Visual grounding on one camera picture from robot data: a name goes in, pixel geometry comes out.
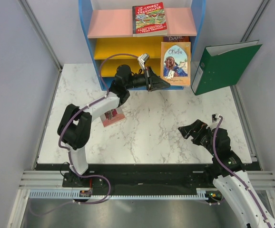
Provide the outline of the tan Othello book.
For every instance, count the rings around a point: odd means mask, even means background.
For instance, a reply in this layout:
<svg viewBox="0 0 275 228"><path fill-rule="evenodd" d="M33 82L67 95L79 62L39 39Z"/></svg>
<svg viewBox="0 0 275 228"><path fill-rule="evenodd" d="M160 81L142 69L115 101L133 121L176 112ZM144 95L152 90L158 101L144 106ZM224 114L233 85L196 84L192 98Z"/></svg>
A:
<svg viewBox="0 0 275 228"><path fill-rule="evenodd" d="M172 86L190 86L191 43L162 42L160 77Z"/></svg>

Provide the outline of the orange Roald Dahl book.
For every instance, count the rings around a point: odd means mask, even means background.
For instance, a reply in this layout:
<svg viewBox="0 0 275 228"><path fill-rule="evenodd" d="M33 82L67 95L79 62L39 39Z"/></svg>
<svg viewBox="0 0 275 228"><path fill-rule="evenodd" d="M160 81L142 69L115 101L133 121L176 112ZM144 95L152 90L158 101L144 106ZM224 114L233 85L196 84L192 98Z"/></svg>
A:
<svg viewBox="0 0 275 228"><path fill-rule="evenodd" d="M189 36L165 36L163 42L189 42Z"/></svg>

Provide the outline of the pink castle cover book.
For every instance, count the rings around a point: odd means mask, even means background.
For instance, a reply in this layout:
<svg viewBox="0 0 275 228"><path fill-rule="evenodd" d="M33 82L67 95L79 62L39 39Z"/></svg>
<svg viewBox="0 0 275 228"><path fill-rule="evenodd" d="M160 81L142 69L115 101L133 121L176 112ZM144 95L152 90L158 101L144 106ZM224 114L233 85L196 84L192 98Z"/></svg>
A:
<svg viewBox="0 0 275 228"><path fill-rule="evenodd" d="M112 109L106 113L104 113L103 115L100 116L100 119L103 123L104 127L108 127L112 124L115 124L123 119L125 119L125 115L122 111L121 107Z"/></svg>

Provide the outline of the red treehouse book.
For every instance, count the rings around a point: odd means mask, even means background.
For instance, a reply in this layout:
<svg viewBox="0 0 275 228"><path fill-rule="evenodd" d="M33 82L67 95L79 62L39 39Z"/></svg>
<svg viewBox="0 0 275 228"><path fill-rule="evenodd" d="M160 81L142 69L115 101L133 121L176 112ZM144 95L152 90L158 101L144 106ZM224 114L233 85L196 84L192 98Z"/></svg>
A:
<svg viewBox="0 0 275 228"><path fill-rule="evenodd" d="M132 7L133 34L167 33L163 2Z"/></svg>

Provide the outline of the dark blue 1984 book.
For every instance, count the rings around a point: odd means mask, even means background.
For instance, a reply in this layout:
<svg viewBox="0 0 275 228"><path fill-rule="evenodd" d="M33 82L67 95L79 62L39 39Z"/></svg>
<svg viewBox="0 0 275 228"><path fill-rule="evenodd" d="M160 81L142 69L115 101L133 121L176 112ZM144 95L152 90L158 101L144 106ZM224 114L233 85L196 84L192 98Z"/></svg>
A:
<svg viewBox="0 0 275 228"><path fill-rule="evenodd" d="M141 34L133 34L133 37L164 37L167 36L167 33L141 33Z"/></svg>

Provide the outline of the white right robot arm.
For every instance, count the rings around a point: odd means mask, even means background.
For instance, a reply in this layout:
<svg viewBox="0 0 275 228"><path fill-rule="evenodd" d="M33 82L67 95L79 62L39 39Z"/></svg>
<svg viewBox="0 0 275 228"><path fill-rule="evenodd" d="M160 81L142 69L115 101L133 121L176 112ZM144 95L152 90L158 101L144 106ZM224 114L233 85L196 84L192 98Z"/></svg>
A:
<svg viewBox="0 0 275 228"><path fill-rule="evenodd" d="M223 195L243 228L275 228L275 218L258 197L243 163L231 149L226 129L220 128L222 116L213 116L211 125L197 119L178 130L194 145L204 147L212 156L203 175L204 184L216 187Z"/></svg>

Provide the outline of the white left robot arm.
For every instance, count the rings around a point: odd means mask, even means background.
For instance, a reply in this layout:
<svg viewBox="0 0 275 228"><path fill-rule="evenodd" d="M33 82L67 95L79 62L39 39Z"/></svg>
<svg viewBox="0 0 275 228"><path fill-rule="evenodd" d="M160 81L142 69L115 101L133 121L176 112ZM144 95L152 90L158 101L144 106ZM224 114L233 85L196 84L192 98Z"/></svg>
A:
<svg viewBox="0 0 275 228"><path fill-rule="evenodd" d="M151 67L146 66L133 73L128 65L116 69L114 80L107 93L80 108L69 104L58 126L58 145L68 151L69 167L74 172L73 181L80 187L88 185L90 176L85 153L85 145L90 138L91 125L103 114L121 107L130 97L130 89L144 87L152 92L170 87L170 83L157 76Z"/></svg>

